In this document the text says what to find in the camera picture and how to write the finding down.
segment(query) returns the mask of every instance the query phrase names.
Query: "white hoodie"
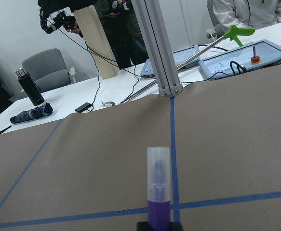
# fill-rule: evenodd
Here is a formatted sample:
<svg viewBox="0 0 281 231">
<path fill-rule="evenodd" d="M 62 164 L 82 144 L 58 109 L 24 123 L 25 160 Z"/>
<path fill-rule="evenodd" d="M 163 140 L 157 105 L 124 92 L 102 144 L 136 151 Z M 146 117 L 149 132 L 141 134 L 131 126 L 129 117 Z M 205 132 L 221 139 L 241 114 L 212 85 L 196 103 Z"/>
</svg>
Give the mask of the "white hoodie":
<svg viewBox="0 0 281 231">
<path fill-rule="evenodd" d="M 281 0 L 214 0 L 213 10 L 224 32 L 231 25 L 259 29 L 281 22 Z"/>
</svg>

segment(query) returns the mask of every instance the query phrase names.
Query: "pen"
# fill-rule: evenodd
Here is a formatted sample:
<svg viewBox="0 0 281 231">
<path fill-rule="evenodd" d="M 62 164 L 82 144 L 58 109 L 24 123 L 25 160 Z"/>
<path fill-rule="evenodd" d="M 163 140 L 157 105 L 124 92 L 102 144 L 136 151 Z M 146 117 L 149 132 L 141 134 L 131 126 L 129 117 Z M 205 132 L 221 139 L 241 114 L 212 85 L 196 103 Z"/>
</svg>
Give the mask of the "pen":
<svg viewBox="0 0 281 231">
<path fill-rule="evenodd" d="M 153 231 L 169 231 L 170 156 L 168 147 L 148 147 L 148 223 Z"/>
</svg>

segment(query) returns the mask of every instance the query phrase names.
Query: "black water bottle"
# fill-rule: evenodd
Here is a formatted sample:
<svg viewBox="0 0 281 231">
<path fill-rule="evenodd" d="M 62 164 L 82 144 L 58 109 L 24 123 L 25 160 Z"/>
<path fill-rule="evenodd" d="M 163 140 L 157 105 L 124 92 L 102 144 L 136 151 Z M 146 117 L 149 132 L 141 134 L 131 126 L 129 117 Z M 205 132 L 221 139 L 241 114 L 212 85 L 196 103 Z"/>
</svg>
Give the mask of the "black water bottle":
<svg viewBox="0 0 281 231">
<path fill-rule="evenodd" d="M 15 73 L 18 76 L 18 82 L 23 87 L 25 93 L 34 106 L 37 106 L 45 101 L 29 73 L 26 73 L 22 68 L 15 71 Z"/>
</svg>

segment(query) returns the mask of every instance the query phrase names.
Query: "aluminum extrusion post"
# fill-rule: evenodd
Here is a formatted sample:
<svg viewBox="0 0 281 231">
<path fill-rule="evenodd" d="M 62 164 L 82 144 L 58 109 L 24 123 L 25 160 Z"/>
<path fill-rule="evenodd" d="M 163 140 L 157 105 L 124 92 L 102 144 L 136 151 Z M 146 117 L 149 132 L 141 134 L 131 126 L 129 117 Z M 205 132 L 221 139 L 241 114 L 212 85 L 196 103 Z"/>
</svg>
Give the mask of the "aluminum extrusion post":
<svg viewBox="0 0 281 231">
<path fill-rule="evenodd" d="M 183 90 L 161 13 L 159 0 L 132 0 L 138 24 L 159 86 L 159 94 Z"/>
</svg>

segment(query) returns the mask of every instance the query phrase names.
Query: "translucent marker cap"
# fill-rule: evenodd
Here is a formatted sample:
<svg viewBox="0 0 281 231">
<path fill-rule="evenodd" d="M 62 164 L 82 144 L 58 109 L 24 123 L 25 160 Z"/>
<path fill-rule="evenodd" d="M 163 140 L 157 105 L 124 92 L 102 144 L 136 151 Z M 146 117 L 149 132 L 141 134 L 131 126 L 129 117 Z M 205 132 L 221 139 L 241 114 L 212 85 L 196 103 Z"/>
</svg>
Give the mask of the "translucent marker cap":
<svg viewBox="0 0 281 231">
<path fill-rule="evenodd" d="M 170 201 L 170 152 L 168 147 L 147 148 L 148 200 Z"/>
</svg>

